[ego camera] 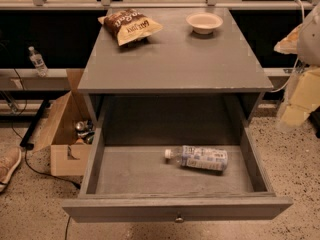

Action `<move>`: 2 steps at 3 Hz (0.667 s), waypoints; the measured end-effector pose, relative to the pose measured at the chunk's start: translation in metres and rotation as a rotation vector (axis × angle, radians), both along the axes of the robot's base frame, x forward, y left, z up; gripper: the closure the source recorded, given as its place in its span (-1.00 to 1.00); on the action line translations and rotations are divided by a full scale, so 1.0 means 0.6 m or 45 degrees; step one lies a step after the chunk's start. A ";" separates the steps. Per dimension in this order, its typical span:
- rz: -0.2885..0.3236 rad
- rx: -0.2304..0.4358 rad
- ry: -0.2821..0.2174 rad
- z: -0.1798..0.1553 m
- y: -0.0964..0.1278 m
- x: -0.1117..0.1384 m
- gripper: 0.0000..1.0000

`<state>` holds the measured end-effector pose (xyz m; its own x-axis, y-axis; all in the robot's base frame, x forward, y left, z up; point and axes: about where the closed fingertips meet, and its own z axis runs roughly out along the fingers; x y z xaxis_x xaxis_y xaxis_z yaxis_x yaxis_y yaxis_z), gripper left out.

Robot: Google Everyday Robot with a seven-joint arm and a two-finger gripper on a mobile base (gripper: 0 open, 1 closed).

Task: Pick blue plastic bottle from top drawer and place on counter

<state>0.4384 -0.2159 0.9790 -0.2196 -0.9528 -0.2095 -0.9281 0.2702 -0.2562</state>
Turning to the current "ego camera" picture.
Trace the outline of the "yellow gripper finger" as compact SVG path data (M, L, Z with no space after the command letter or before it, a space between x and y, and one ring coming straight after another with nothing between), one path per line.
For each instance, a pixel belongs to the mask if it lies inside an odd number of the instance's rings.
M277 42L274 50L281 54L297 54L298 40L302 25L295 27L285 38Z
M279 109L279 127L297 128L320 107L320 68L294 73Z

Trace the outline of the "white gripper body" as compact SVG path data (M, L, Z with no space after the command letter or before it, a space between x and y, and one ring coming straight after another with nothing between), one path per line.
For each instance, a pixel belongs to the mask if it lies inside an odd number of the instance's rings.
M306 16L297 42L299 59L311 66L320 66L320 4Z

